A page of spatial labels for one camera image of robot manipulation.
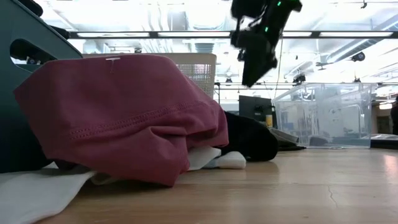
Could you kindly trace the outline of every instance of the yellow object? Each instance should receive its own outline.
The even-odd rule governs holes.
[[[272,115],[266,115],[266,124],[268,128],[272,128]]]

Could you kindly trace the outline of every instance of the black monitor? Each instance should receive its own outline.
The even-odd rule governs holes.
[[[275,113],[272,111],[271,99],[256,96],[239,96],[239,115],[266,122],[266,115],[272,115],[272,125],[276,126]]]

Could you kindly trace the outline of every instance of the pink cloth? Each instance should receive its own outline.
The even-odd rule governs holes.
[[[14,91],[49,159],[173,185],[188,149],[223,146],[223,110],[166,57],[55,60]]]

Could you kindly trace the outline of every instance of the transparent container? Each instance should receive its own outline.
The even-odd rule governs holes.
[[[370,147],[375,89],[370,83],[296,86],[272,100],[278,129],[306,147]]]

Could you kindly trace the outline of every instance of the wooden table surface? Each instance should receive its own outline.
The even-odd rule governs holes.
[[[245,170],[199,170],[171,189],[86,184],[59,215],[73,223],[398,223],[398,151],[281,152]]]

